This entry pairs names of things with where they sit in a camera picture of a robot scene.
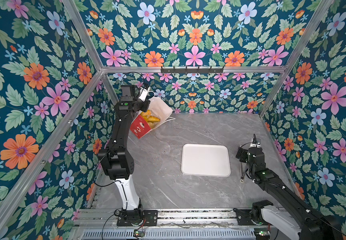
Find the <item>yellow ring bread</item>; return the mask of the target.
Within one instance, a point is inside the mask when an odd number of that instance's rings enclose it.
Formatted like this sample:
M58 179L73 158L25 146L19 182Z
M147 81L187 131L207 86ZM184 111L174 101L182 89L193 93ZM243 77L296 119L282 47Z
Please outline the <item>yellow ring bread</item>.
M143 117L143 118L149 118L152 113L150 110L147 110L146 112L141 112L140 115Z

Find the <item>yellow croissant bread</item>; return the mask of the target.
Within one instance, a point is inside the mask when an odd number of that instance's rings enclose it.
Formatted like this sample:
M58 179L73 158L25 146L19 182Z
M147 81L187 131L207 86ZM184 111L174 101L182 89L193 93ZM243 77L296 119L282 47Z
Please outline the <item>yellow croissant bread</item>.
M160 121L161 121L160 118L155 117L155 116L150 116L149 118L147 118L148 123L158 123Z

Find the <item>red white paper bag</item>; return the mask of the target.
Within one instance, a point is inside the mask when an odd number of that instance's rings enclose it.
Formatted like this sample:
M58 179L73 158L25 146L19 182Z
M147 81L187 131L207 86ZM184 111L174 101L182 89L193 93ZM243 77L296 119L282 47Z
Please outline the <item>red white paper bag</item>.
M172 113L173 109L166 102L159 97L153 97L150 99L148 109L145 112L138 112L131 124L130 132L141 139L162 124L174 120Z

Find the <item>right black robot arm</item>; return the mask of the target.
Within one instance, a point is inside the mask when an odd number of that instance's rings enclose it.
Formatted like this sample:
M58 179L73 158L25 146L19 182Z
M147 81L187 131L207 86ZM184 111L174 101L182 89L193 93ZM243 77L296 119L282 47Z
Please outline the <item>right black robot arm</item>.
M282 213L272 202L262 200L252 204L249 218L256 224L267 223L291 240L342 240L339 221L324 216L288 188L280 177L266 167L265 154L257 143L249 148L239 146L236 158L246 164L243 175L271 195L287 211Z

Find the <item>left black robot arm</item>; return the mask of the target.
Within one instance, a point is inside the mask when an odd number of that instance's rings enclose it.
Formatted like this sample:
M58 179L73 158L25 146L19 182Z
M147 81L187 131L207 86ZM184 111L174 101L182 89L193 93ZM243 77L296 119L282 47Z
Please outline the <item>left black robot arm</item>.
M115 123L111 137L98 153L104 174L116 185L122 199L123 206L119 217L134 225L144 220L144 212L134 186L135 162L128 151L127 143L136 113L149 108L149 90L148 86L141 87L138 91L133 85L122 86L121 99L114 107Z

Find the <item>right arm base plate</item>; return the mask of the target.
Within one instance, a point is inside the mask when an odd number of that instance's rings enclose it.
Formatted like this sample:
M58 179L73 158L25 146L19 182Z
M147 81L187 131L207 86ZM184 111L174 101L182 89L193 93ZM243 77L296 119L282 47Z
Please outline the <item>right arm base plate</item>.
M252 208L252 209L233 209L236 214L236 219L239 226L262 226L268 225L269 223L264 221L261 214L261 209Z

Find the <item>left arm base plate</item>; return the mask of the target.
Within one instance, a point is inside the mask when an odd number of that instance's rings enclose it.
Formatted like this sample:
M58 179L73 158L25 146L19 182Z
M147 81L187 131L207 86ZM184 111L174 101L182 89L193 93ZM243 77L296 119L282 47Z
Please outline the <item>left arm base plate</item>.
M132 210L121 211L118 217L118 227L155 227L158 221L157 210Z

